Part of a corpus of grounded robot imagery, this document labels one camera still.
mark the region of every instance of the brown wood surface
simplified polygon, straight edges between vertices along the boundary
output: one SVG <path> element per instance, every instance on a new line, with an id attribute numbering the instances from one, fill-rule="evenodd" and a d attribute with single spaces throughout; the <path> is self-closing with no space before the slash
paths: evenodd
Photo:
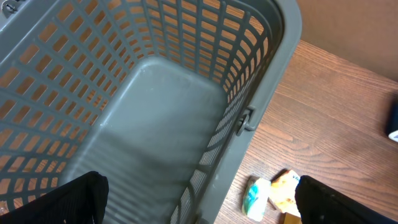
<path id="1" fill-rule="evenodd" d="M 254 223 L 241 213 L 248 178 L 271 179 L 282 169 L 398 220 L 398 143 L 383 133 L 397 90 L 398 83 L 301 41 L 216 223 Z M 283 223 L 283 216 L 268 204 L 262 223 Z"/>

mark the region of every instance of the plastic basket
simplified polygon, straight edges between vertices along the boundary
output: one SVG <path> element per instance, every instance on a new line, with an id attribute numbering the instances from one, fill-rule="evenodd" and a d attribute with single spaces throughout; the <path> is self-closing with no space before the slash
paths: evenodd
<path id="1" fill-rule="evenodd" d="M 95 170 L 119 223 L 214 221 L 301 33 L 293 0 L 2 10 L 1 211 Z"/>

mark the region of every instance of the gray basket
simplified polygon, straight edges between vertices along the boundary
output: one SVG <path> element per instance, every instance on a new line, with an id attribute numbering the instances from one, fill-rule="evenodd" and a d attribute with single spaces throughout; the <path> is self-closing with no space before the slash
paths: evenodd
<path id="1" fill-rule="evenodd" d="M 295 1 L 6 4 L 0 212 L 95 170 L 106 223 L 213 222 L 299 41 Z"/>

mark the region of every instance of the lattice pattern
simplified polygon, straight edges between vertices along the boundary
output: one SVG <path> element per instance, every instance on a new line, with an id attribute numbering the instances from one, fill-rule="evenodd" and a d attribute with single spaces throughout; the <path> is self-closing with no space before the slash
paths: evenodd
<path id="1" fill-rule="evenodd" d="M 270 27 L 246 4 L 217 0 L 62 0 L 0 64 L 0 212 L 57 186 L 69 158 L 142 58 L 160 55 L 228 95 L 200 165 L 221 152 L 256 71 L 271 58 Z M 196 170 L 171 216 L 183 222 L 208 177 Z"/>

